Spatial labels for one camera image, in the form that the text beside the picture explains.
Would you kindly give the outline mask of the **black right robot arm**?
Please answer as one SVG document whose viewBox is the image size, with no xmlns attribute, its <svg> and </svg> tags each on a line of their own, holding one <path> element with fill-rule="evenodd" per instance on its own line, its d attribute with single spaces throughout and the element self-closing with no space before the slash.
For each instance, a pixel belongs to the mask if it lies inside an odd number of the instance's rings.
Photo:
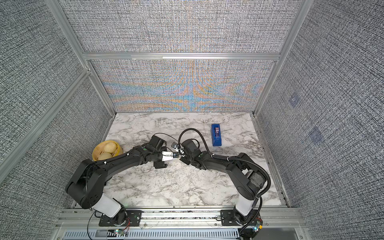
<svg viewBox="0 0 384 240">
<path fill-rule="evenodd" d="M 254 210 L 257 203 L 271 187 L 271 177 L 267 171 L 256 164 L 247 154 L 220 156 L 209 151 L 201 151 L 193 140 L 178 144 L 180 160 L 200 170 L 213 170 L 226 173 L 239 193 L 234 207 L 235 221 L 244 226 L 259 217 Z"/>
</svg>

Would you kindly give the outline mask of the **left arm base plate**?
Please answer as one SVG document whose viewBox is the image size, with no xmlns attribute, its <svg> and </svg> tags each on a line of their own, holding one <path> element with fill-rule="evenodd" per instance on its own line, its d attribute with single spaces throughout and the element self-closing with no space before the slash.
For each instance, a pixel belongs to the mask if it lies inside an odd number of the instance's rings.
<svg viewBox="0 0 384 240">
<path fill-rule="evenodd" d="M 138 227 L 142 213 L 140 210 L 125 210 L 118 212 L 113 218 L 103 215 L 100 218 L 99 227 Z"/>
</svg>

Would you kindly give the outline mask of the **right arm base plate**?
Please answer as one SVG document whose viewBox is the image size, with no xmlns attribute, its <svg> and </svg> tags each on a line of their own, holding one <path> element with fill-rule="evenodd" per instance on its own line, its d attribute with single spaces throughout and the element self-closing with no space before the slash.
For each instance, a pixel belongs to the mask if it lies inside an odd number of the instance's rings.
<svg viewBox="0 0 384 240">
<path fill-rule="evenodd" d="M 220 217 L 221 217 L 222 226 L 225 226 L 225 227 L 240 226 L 240 224 L 237 222 L 235 218 L 234 209 L 221 210 Z"/>
</svg>

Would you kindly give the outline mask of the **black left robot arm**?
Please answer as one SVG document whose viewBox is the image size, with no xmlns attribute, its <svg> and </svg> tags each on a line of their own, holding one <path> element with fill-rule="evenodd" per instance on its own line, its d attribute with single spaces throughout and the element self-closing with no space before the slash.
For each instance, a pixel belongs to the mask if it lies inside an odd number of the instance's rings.
<svg viewBox="0 0 384 240">
<path fill-rule="evenodd" d="M 65 191 L 83 209 L 97 211 L 111 224 L 121 226 L 127 220 L 126 208 L 104 193 L 106 182 L 129 168 L 150 162 L 162 163 L 166 145 L 165 140 L 152 136 L 148 143 L 133 147 L 119 156 L 96 162 L 86 159 L 72 175 Z"/>
</svg>

